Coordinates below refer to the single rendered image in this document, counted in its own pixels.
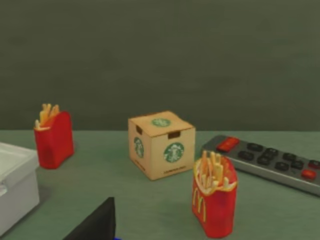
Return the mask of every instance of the gray wall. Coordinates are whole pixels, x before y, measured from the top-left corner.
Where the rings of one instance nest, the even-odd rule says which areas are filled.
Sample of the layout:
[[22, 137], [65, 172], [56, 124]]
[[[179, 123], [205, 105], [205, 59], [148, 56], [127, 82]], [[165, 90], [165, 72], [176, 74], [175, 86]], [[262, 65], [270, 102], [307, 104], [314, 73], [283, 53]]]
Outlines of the gray wall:
[[199, 130], [320, 130], [320, 1], [3, 0], [0, 129], [172, 110]]

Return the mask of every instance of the toy french fries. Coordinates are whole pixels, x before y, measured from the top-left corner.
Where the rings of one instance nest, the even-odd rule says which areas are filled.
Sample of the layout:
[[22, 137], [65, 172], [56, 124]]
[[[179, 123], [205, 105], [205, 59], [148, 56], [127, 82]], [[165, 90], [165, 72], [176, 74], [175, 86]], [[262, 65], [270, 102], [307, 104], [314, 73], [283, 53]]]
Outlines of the toy french fries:
[[59, 106], [43, 104], [40, 120], [34, 124], [34, 136], [39, 164], [46, 169], [56, 169], [75, 152], [70, 114], [60, 112]]
[[231, 161], [203, 151], [193, 167], [192, 212], [209, 238], [231, 234], [238, 179]]

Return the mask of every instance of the gray remote control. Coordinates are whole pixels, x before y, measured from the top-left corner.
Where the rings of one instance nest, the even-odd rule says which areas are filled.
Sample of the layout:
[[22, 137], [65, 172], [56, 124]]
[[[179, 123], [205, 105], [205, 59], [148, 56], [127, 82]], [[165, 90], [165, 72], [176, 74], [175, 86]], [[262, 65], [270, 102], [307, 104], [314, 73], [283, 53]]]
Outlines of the gray remote control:
[[320, 161], [224, 135], [212, 138], [202, 150], [228, 157], [238, 170], [320, 197]]

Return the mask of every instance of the white plastic container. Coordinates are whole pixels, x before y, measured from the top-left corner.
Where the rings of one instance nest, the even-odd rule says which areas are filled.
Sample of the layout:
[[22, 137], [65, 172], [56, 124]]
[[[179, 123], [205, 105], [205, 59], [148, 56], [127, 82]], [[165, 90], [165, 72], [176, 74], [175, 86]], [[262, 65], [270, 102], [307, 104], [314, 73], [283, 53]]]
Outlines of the white plastic container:
[[0, 142], [0, 237], [39, 204], [37, 152]]

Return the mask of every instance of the box lid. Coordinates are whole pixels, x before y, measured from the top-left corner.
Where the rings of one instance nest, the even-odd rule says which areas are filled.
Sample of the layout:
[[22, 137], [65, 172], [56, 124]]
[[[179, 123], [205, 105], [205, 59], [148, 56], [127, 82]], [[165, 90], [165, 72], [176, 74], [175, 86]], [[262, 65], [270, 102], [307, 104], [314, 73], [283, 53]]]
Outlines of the box lid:
[[137, 116], [130, 118], [129, 121], [140, 127], [150, 137], [194, 128], [171, 111]]
[[38, 166], [35, 150], [0, 142], [0, 196]]

